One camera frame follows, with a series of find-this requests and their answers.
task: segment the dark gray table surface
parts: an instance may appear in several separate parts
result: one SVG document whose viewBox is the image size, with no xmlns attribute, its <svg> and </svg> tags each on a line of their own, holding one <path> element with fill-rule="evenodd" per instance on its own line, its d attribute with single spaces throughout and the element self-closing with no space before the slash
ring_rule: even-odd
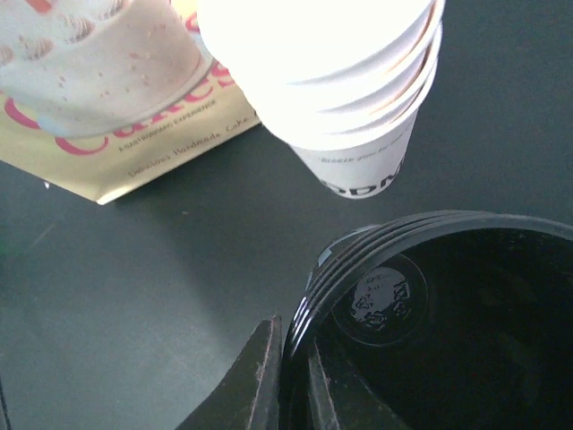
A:
<svg viewBox="0 0 573 430">
<path fill-rule="evenodd" d="M 172 429 L 315 255 L 438 209 L 573 223 L 570 0 L 449 0 L 395 183 L 353 202 L 262 127 L 104 207 L 0 165 L 0 375 L 14 429 Z"/>
</svg>

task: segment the cake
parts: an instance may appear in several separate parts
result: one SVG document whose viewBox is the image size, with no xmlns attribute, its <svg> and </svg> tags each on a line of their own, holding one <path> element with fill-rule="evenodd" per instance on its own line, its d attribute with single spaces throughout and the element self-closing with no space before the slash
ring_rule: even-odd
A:
<svg viewBox="0 0 573 430">
<path fill-rule="evenodd" d="M 168 0 L 48 1 L 39 13 L 23 0 L 0 0 L 0 90 L 52 134 L 137 123 L 209 70 Z"/>
</svg>

